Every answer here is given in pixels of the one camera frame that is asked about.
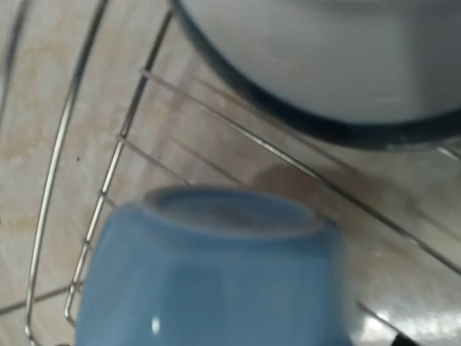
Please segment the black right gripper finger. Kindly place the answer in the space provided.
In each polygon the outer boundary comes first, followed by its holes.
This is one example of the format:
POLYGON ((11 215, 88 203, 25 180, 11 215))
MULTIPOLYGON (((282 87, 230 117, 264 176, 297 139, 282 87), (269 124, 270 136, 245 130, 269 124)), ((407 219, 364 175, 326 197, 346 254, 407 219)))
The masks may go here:
POLYGON ((397 332, 393 339, 391 346, 418 346, 418 343, 413 341, 410 337, 402 332, 397 332))

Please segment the light blue cup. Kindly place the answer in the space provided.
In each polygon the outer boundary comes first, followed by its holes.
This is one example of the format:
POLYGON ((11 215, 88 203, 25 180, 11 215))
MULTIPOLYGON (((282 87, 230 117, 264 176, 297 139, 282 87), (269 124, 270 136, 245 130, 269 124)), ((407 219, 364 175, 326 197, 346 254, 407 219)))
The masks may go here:
POLYGON ((115 208, 77 345, 349 345, 344 239, 275 195, 170 187, 115 208))

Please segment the dark teal white bowl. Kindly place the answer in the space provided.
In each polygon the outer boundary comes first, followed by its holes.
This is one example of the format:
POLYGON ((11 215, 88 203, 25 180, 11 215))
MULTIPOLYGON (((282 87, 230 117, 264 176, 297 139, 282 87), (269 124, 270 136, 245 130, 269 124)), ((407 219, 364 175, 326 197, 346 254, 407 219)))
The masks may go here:
POLYGON ((235 92, 314 138, 392 150, 460 137, 458 1, 172 1, 235 92))

